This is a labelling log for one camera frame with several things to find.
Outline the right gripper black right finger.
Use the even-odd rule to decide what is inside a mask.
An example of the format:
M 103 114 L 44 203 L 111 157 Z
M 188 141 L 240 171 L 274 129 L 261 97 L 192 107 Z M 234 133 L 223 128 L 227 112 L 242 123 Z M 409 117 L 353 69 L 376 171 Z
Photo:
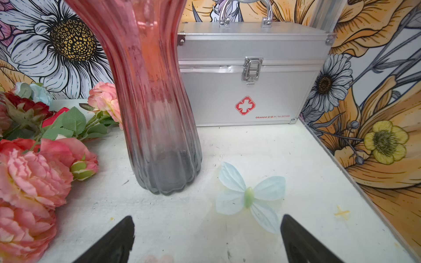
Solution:
M 289 263 L 344 263 L 289 214 L 280 226 Z

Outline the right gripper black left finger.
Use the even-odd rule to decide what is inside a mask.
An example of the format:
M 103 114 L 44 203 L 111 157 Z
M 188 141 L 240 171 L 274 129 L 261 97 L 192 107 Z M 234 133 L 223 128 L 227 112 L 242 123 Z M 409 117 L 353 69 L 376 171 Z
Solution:
M 134 222 L 128 215 L 73 262 L 127 263 L 134 239 Z

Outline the pink flower stem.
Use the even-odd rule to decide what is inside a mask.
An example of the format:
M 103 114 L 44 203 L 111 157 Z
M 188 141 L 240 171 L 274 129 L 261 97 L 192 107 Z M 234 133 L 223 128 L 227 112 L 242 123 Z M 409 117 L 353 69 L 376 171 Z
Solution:
M 86 103 L 61 108 L 42 122 L 41 131 L 46 139 L 76 138 L 83 141 L 101 138 L 113 127 L 123 129 L 116 87 L 99 82 L 89 91 Z
M 97 172 L 96 154 L 75 138 L 1 140 L 1 262 L 38 262 L 72 182 Z

